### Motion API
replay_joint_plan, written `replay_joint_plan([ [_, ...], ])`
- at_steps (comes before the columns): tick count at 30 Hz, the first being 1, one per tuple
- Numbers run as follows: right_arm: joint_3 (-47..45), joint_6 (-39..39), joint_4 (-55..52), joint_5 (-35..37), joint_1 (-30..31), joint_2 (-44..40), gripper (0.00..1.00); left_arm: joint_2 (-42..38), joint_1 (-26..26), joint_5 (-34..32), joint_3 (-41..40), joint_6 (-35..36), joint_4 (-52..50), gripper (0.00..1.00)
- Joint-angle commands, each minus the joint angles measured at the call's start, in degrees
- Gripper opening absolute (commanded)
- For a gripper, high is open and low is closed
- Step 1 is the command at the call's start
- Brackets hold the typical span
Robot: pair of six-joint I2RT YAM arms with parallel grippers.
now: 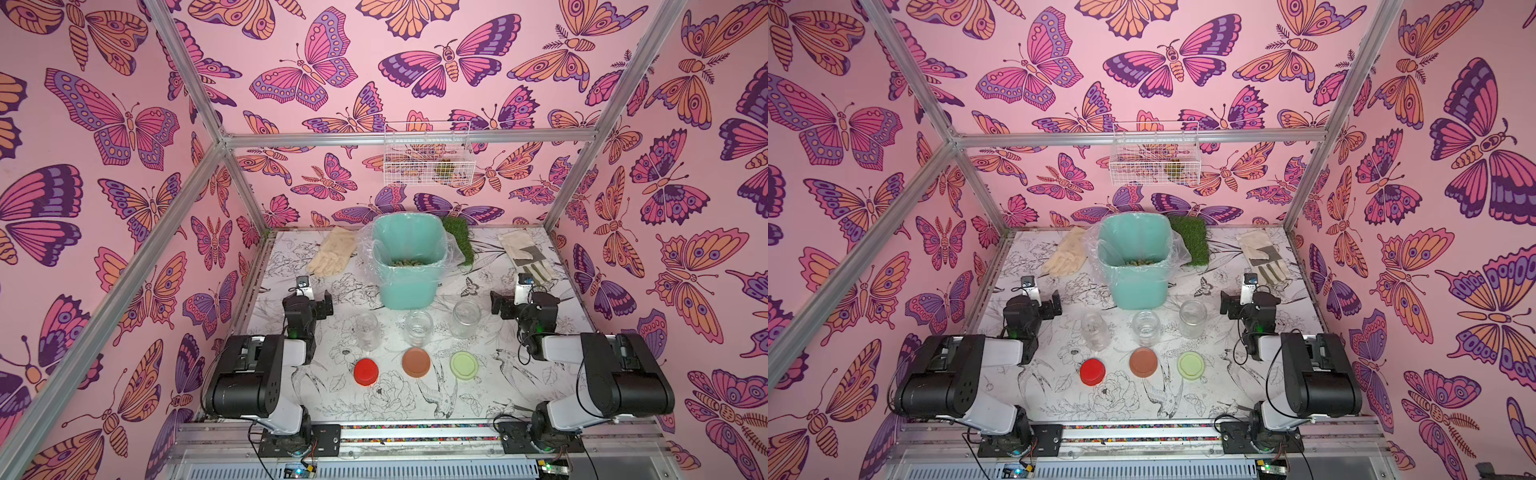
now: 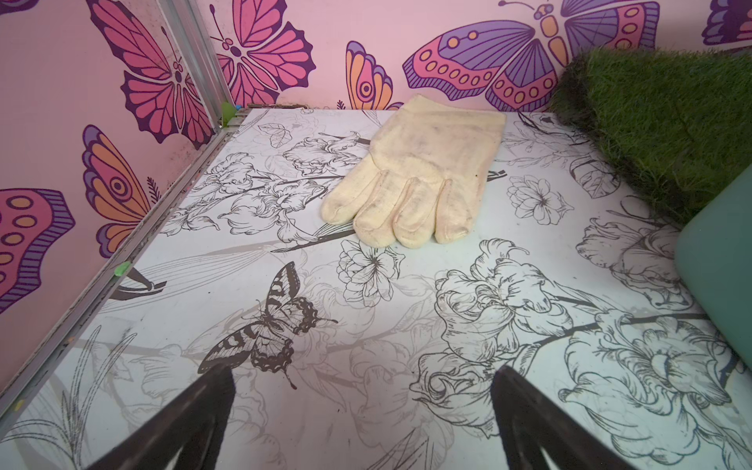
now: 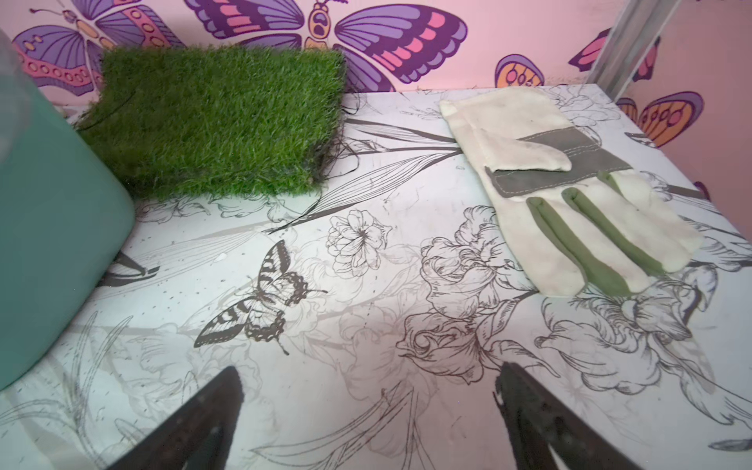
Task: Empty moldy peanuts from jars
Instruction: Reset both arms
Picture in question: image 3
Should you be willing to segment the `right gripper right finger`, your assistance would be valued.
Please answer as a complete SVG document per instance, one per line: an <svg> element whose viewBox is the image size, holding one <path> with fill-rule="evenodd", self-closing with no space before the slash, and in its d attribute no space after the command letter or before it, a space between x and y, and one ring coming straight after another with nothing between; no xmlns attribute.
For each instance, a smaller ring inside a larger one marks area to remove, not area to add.
<svg viewBox="0 0 752 470"><path fill-rule="evenodd" d="M495 400L518 469L638 468L518 363L501 366Z"/></svg>

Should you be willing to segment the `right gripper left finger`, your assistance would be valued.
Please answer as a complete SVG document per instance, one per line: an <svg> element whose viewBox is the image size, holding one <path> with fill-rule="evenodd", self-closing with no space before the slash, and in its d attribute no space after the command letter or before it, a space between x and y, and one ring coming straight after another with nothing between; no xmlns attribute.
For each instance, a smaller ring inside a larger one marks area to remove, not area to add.
<svg viewBox="0 0 752 470"><path fill-rule="evenodd" d="M225 468L243 401L240 375L228 366L111 468Z"/></svg>

